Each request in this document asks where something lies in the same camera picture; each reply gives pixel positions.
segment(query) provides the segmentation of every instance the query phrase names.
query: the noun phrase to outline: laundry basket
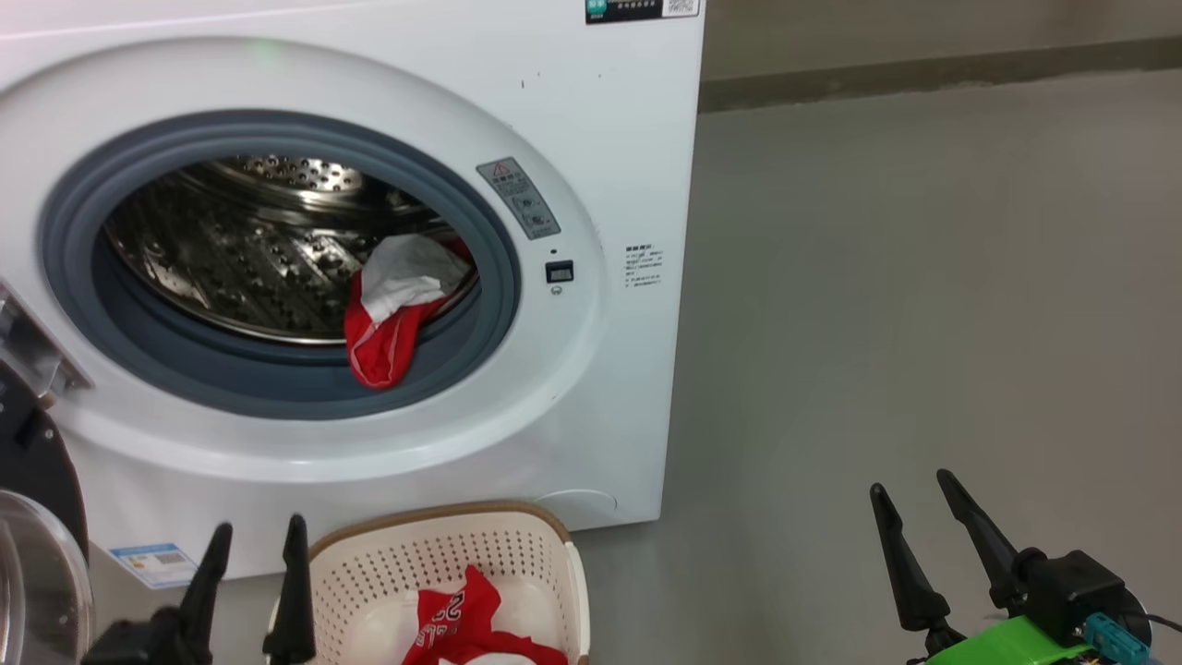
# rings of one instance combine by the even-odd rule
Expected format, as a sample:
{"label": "laundry basket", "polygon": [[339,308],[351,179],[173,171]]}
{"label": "laundry basket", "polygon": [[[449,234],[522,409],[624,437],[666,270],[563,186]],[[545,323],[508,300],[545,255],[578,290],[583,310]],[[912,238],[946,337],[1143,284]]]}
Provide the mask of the laundry basket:
{"label": "laundry basket", "polygon": [[587,665],[583,562],[563,523],[538,507],[480,503],[395,515],[331,534],[310,555],[317,665],[400,665],[392,660],[408,635],[396,627],[417,609],[410,592],[454,593],[469,563],[501,595],[494,630]]}

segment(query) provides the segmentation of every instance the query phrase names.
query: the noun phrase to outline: blue sticker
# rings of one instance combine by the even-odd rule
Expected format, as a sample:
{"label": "blue sticker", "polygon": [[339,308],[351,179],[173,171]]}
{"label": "blue sticker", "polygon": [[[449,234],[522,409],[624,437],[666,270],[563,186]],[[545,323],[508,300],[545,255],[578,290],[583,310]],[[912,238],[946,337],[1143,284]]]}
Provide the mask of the blue sticker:
{"label": "blue sticker", "polygon": [[187,586],[197,572],[197,565],[173,543],[125,547],[108,552],[151,589]]}

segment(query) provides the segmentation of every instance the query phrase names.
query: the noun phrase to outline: basket rim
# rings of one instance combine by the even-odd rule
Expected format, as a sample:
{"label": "basket rim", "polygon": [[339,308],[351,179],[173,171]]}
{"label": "basket rim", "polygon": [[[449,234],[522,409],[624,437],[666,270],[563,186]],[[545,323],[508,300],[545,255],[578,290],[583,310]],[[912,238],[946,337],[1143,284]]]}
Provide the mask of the basket rim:
{"label": "basket rim", "polygon": [[441,520],[443,517],[457,517],[462,515],[485,515],[491,513],[524,513],[531,515],[545,522],[564,545],[572,541],[571,533],[566,530],[558,517],[556,517],[548,510],[534,506],[532,503],[525,503],[519,501],[492,501],[492,502],[475,502],[475,503],[460,503],[455,506],[441,506],[436,508],[424,508],[422,510],[413,510],[409,513],[398,513],[395,515],[388,515],[385,517],[377,517],[375,520],[369,520],[351,527],[345,527],[343,529],[337,529],[331,534],[322,537],[309,548],[309,561],[316,560],[317,556],[323,554],[325,550],[332,546],[346,541],[349,539],[362,536],[371,532],[379,532],[382,529],[389,529],[390,527],[402,527],[404,524],[413,524],[415,522],[428,522],[431,520]]}

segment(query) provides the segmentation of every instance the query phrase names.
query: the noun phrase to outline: control label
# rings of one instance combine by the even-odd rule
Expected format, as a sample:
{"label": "control label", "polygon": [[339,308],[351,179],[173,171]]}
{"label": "control label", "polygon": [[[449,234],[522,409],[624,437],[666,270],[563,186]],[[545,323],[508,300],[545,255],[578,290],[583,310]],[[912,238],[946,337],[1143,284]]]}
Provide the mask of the control label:
{"label": "control label", "polygon": [[584,0],[586,24],[613,24],[650,19],[696,17],[702,0]]}
{"label": "control label", "polygon": [[550,211],[541,193],[513,157],[505,157],[476,167],[476,171],[493,185],[496,195],[513,210],[521,229],[531,240],[561,233],[554,213]]}

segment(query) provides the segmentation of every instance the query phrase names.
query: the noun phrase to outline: white washing machine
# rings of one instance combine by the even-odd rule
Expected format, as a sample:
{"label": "white washing machine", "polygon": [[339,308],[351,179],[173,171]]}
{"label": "white washing machine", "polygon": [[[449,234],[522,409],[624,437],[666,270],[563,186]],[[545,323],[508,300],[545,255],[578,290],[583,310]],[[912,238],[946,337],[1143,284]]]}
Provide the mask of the white washing machine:
{"label": "white washing machine", "polygon": [[[2,354],[89,539],[175,563],[230,521],[233,578],[282,569],[292,513],[657,519],[701,44],[697,0],[7,8]],[[476,276],[372,392],[340,289],[395,226]]]}

